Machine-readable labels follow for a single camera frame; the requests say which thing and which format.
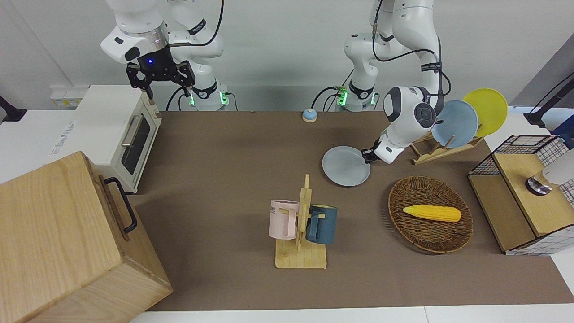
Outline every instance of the black metal handle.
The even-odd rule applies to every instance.
[[[126,234],[130,233],[135,229],[136,226],[138,226],[138,219],[135,217],[134,210],[131,208],[130,201],[127,200],[126,192],[123,190],[122,184],[119,182],[119,179],[115,177],[110,177],[104,180],[104,184],[106,185],[111,183],[116,183],[116,185],[118,185],[119,193],[122,194],[123,202],[126,204],[127,211],[130,213],[131,224],[128,225],[127,228],[123,230],[123,232]]]

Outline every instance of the yellow plate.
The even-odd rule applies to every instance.
[[[476,110],[478,123],[481,125],[476,132],[477,137],[495,133],[506,121],[508,103],[496,90],[477,89],[468,93],[463,100]]]

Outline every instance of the gray plate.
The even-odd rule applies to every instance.
[[[364,162],[358,149],[338,146],[323,156],[323,171],[334,183],[350,187],[367,180],[371,165]]]

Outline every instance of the plate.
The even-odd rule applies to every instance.
[[[477,137],[495,133],[506,121],[508,103],[500,92],[493,89],[478,89],[468,93],[463,100],[470,104],[478,115],[481,125]]]
[[[478,128],[478,116],[470,104],[461,100],[448,101],[444,104],[443,111],[437,117],[443,120],[442,124],[436,124],[431,132],[435,140],[443,147],[451,139],[447,148],[458,148],[468,144],[476,135]]]
[[[371,174],[371,165],[364,162],[360,150],[338,146],[323,156],[323,171],[334,183],[351,187],[367,180]]]

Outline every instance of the oven handle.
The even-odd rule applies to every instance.
[[[116,185],[118,186],[119,192],[120,192],[120,194],[122,194],[123,202],[126,204],[127,211],[130,213],[131,224],[128,225],[127,228],[124,228],[124,230],[123,230],[123,232],[125,234],[128,234],[128,233],[132,232],[136,226],[138,226],[138,219],[135,217],[134,210],[131,208],[130,201],[127,200],[126,192],[123,190],[122,184],[119,182],[119,180],[115,177],[106,178],[104,180],[105,185],[108,185],[111,183],[116,183]]]
[[[144,115],[134,116],[131,119],[130,127],[127,130],[126,137],[122,141],[122,147],[131,147],[134,144],[135,136],[138,134],[139,126],[141,126],[144,120]]]

